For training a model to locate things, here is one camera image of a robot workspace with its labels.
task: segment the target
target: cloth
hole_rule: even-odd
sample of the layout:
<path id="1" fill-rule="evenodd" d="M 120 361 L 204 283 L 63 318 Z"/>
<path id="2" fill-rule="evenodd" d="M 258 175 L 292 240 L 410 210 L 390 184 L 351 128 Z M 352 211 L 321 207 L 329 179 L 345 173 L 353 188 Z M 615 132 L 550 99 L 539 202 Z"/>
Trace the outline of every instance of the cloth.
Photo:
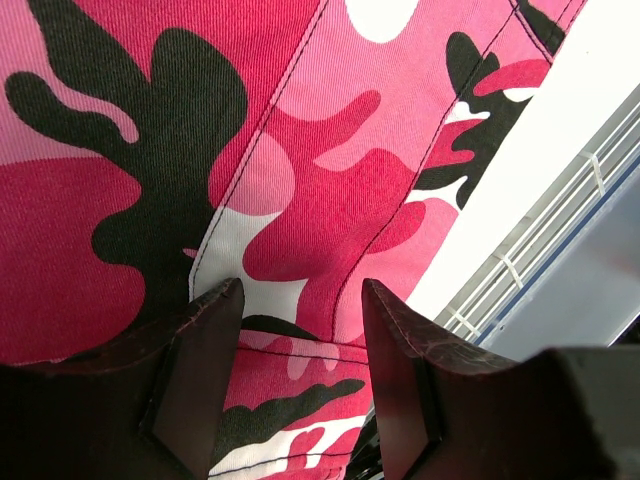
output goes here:
<path id="1" fill-rule="evenodd" d="M 584 3 L 6 0 L 0 362 L 240 277 L 211 476 L 342 478 L 362 280 L 409 296 Z"/>

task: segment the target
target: stitching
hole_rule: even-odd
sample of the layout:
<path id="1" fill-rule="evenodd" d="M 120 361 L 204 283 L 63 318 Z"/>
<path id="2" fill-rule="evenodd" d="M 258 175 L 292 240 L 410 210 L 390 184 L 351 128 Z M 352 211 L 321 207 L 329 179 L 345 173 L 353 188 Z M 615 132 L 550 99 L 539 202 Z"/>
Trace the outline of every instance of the stitching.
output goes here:
<path id="1" fill-rule="evenodd" d="M 573 3 L 573 0 L 569 0 L 567 4 L 564 6 L 564 9 L 562 10 L 562 12 L 560 13 L 560 16 L 556 19 L 555 24 L 558 26 L 558 28 L 560 28 L 560 20 L 562 19 L 562 17 L 564 17 L 564 14 L 567 13 L 567 10 L 569 9 L 572 3 Z M 549 40 L 551 40 L 552 35 L 553 35 L 553 31 L 549 32 L 549 35 L 547 36 L 546 40 L 543 42 L 543 45 L 546 45 L 547 43 L 549 43 Z"/>
<path id="2" fill-rule="evenodd" d="M 398 321 L 396 320 L 395 315 L 393 315 L 393 313 L 391 313 L 391 310 L 389 310 L 389 307 L 387 306 L 387 303 L 384 300 L 382 300 L 382 298 L 380 297 L 380 293 L 378 292 L 378 288 L 374 285 L 373 289 L 376 292 L 376 296 L 378 297 L 378 300 L 380 301 L 380 303 L 384 307 L 384 311 L 387 312 L 387 315 L 389 316 L 389 318 L 391 318 L 391 320 L 393 320 L 393 324 L 398 329 L 398 332 L 400 332 L 400 335 L 402 335 L 402 338 L 404 338 L 404 341 L 407 342 L 407 345 L 409 345 L 409 347 L 411 347 L 411 350 L 413 350 L 414 353 L 416 355 L 418 355 L 418 357 L 422 357 L 422 354 L 418 351 L 418 349 L 416 347 L 413 346 L 413 343 L 411 343 L 411 340 L 409 340 L 409 337 L 407 336 L 405 331 L 402 328 L 400 328 L 400 325 L 398 325 Z"/>
<path id="3" fill-rule="evenodd" d="M 564 17 L 564 14 L 567 13 L 567 10 L 569 10 L 569 7 L 571 6 L 571 4 L 573 4 L 573 0 L 569 0 L 567 5 L 564 7 L 564 10 L 562 10 L 562 13 L 560 14 L 558 19 L 556 20 L 556 25 L 560 26 L 560 22 L 562 21 L 562 17 Z"/>
<path id="4" fill-rule="evenodd" d="M 571 17 L 571 20 L 569 21 L 569 25 L 567 26 L 567 30 L 569 30 L 571 28 L 571 26 L 573 25 L 573 22 L 576 21 L 576 18 L 578 18 L 578 15 L 580 15 L 580 12 L 582 11 L 582 7 L 584 7 L 585 3 L 587 3 L 587 0 L 582 0 L 582 3 L 580 3 L 580 6 L 578 7 L 578 10 L 573 15 L 573 17 Z"/>
<path id="5" fill-rule="evenodd" d="M 353 343 L 344 343 L 344 342 L 327 342 L 327 343 L 329 343 L 330 345 L 340 345 L 341 347 L 357 348 L 358 350 L 364 350 L 365 352 L 367 351 L 366 346 L 361 347 L 360 345 L 354 345 Z"/>
<path id="6" fill-rule="evenodd" d="M 258 352 L 258 353 L 267 353 L 269 355 L 279 355 L 281 357 L 299 357 L 299 358 L 317 358 L 320 360 L 334 360 L 336 362 L 341 362 L 341 363 L 355 363 L 357 365 L 369 365 L 368 362 L 360 362 L 358 360 L 344 360 L 342 358 L 333 358 L 333 357 L 322 357 L 320 355 L 298 355 L 298 354 L 293 354 L 293 353 L 282 353 L 282 352 L 269 352 L 266 350 L 258 350 L 256 348 L 250 348 L 250 347 L 238 347 L 238 350 L 247 350 L 249 352 Z"/>
<path id="7" fill-rule="evenodd" d="M 369 248 L 371 248 L 371 245 L 373 245 L 373 243 L 378 239 L 378 237 L 382 234 L 382 232 L 395 219 L 396 215 L 398 214 L 398 212 L 402 208 L 402 205 L 404 205 L 404 202 L 406 200 L 407 195 L 409 195 L 409 193 L 411 192 L 411 190 L 413 188 L 413 185 L 416 183 L 418 177 L 420 176 L 420 173 L 422 171 L 422 167 L 423 167 L 425 161 L 427 160 L 427 156 L 430 153 L 434 142 L 438 138 L 438 135 L 440 133 L 440 129 L 442 128 L 442 125 L 444 124 L 444 121 L 447 118 L 447 115 L 448 115 L 449 111 L 458 102 L 458 100 L 460 99 L 460 96 L 467 91 L 467 89 L 469 88 L 471 79 L 473 78 L 473 75 L 475 75 L 475 73 L 478 71 L 478 69 L 482 65 L 482 62 L 485 60 L 485 58 L 484 58 L 485 55 L 487 54 L 489 49 L 493 46 L 493 44 L 496 42 L 496 40 L 498 39 L 500 34 L 507 27 L 507 25 L 509 24 L 509 21 L 511 20 L 513 15 L 516 14 L 517 9 L 518 9 L 518 7 L 516 5 L 516 7 L 514 7 L 513 10 L 511 10 L 511 13 L 509 14 L 509 16 L 507 17 L 506 21 L 504 22 L 504 25 L 502 25 L 500 30 L 498 30 L 498 32 L 495 34 L 495 36 L 491 39 L 491 41 L 489 42 L 489 44 L 485 48 L 484 52 L 482 52 L 480 60 L 478 60 L 478 63 L 475 65 L 475 67 L 473 67 L 473 69 L 471 69 L 471 72 L 469 73 L 469 77 L 467 78 L 463 88 L 460 90 L 460 93 L 458 95 L 456 95 L 456 98 L 454 98 L 454 100 L 451 102 L 451 105 L 449 105 L 449 107 L 445 110 L 444 114 L 442 115 L 442 118 L 440 119 L 440 123 L 438 124 L 438 128 L 436 129 L 435 133 L 433 134 L 433 137 L 431 138 L 431 143 L 427 147 L 427 150 L 426 150 L 424 156 L 422 157 L 422 160 L 420 161 L 420 165 L 418 166 L 418 168 L 416 170 L 416 173 L 414 174 L 413 179 L 411 180 L 411 184 L 409 186 L 409 189 L 407 190 L 407 193 L 405 194 L 404 198 L 402 199 L 402 202 L 400 202 L 400 204 L 398 205 L 396 210 L 393 212 L 393 214 L 391 215 L 391 218 L 389 218 L 389 220 L 387 220 L 387 222 L 382 226 L 382 228 L 378 231 L 378 233 L 375 234 L 375 236 L 371 239 L 371 241 L 364 248 L 364 250 L 362 251 L 362 253 L 358 257 L 356 262 L 353 264 L 353 266 L 349 270 L 349 273 L 347 274 L 347 276 L 343 280 L 342 285 L 340 285 L 340 290 L 338 290 L 338 294 L 336 295 L 335 303 L 333 304 L 333 320 L 332 320 L 332 324 L 331 324 L 331 338 L 332 339 L 333 339 L 333 337 L 335 335 L 336 317 L 337 317 L 337 311 L 338 311 L 338 301 L 340 300 L 340 297 L 342 296 L 342 292 L 344 291 L 345 286 L 347 285 L 347 282 L 351 278 L 351 275 L 353 274 L 354 270 L 356 269 L 356 267 L 358 266 L 358 264 L 360 263 L 362 258 L 365 256 L 365 254 L 367 253 Z"/>
<path id="8" fill-rule="evenodd" d="M 518 19 L 520 26 L 524 30 L 524 33 L 527 35 L 527 37 L 529 37 L 529 40 L 531 41 L 533 46 L 540 51 L 540 53 L 542 54 L 543 58 L 547 61 L 547 63 L 549 65 L 552 65 L 551 59 L 553 57 L 547 51 L 547 49 L 541 43 L 538 37 L 535 36 L 535 34 L 533 33 L 533 30 L 531 30 L 529 23 L 527 23 L 527 20 L 522 16 L 522 13 L 520 12 L 520 5 L 518 5 L 517 3 L 514 3 L 513 0 L 509 0 L 509 5 L 511 5 L 511 7 L 516 11 L 516 18 Z"/>
<path id="9" fill-rule="evenodd" d="M 349 453 L 326 453 L 326 452 L 325 453 L 299 453 L 298 455 L 287 455 L 286 457 L 278 457 L 271 460 L 265 460 L 263 462 L 254 463 L 253 465 L 248 465 L 246 467 L 235 468 L 233 470 L 226 470 L 224 472 L 216 473 L 215 475 L 209 475 L 209 478 L 215 478 L 220 475 L 224 475 L 226 473 L 239 472 L 241 470 L 257 467 L 259 465 L 264 465 L 266 463 L 277 462 L 278 460 L 289 460 L 290 458 L 298 458 L 298 457 L 344 457 L 347 455 L 350 456 L 351 452 Z"/>
<path id="10" fill-rule="evenodd" d="M 216 228 L 218 227 L 218 224 L 220 223 L 220 221 L 222 220 L 224 212 L 227 209 L 227 205 L 229 204 L 229 201 L 231 200 L 231 197 L 233 196 L 234 192 L 236 191 L 236 188 L 238 187 L 238 184 L 240 183 L 240 180 L 242 179 L 244 171 L 246 170 L 247 165 L 249 164 L 249 161 L 251 160 L 251 158 L 253 156 L 253 152 L 255 151 L 255 149 L 256 149 L 256 147 L 258 145 L 258 142 L 259 142 L 260 138 L 262 137 L 262 134 L 264 133 L 264 127 L 269 122 L 269 119 L 271 118 L 271 115 L 275 111 L 275 108 L 276 108 L 276 105 L 278 103 L 278 100 L 280 100 L 280 97 L 282 96 L 282 93 L 284 92 L 287 84 L 289 83 L 289 80 L 291 79 L 291 76 L 293 75 L 293 72 L 295 71 L 296 67 L 298 66 L 298 62 L 300 61 L 300 58 L 302 57 L 302 53 L 306 49 L 307 45 L 309 45 L 309 41 L 313 37 L 313 33 L 315 32 L 316 27 L 320 23 L 320 19 L 324 15 L 324 12 L 325 12 L 328 4 L 329 4 L 329 0 L 325 0 L 324 5 L 319 7 L 319 11 L 315 15 L 316 16 L 315 23 L 311 27 L 311 30 L 309 30 L 309 33 L 307 35 L 307 39 L 302 44 L 302 47 L 299 47 L 299 50 L 297 52 L 297 57 L 293 61 L 293 65 L 291 65 L 289 67 L 289 73 L 287 74 L 286 78 L 284 79 L 284 82 L 282 83 L 282 87 L 280 88 L 280 91 L 277 92 L 276 94 L 274 94 L 275 99 L 272 98 L 271 101 L 269 102 L 270 103 L 270 108 L 267 107 L 267 111 L 265 112 L 264 120 L 262 122 L 260 122 L 260 125 L 257 127 L 258 130 L 259 130 L 259 133 L 258 133 L 258 135 L 255 136 L 255 138 L 252 139 L 252 145 L 247 147 L 248 154 L 246 156 L 246 159 L 245 159 L 243 165 L 240 167 L 240 171 L 236 175 L 236 179 L 235 179 L 235 181 L 233 183 L 233 186 L 231 187 L 230 192 L 225 195 L 225 200 L 224 200 L 223 204 L 220 207 L 218 207 L 220 209 L 220 216 L 216 220 L 216 223 L 210 228 L 209 232 L 206 235 L 206 238 L 203 240 L 203 247 L 200 249 L 200 255 L 198 255 L 197 263 L 196 263 L 195 269 L 193 271 L 193 275 L 191 276 L 191 279 L 193 279 L 193 280 L 195 280 L 196 275 L 198 274 L 198 271 L 200 270 L 200 266 L 202 265 L 202 258 L 204 257 L 204 255 L 202 255 L 202 253 L 204 253 L 204 251 L 207 249 L 207 246 L 209 245 L 209 242 L 211 241 L 211 238 L 213 237 L 213 233 L 215 232 Z"/>

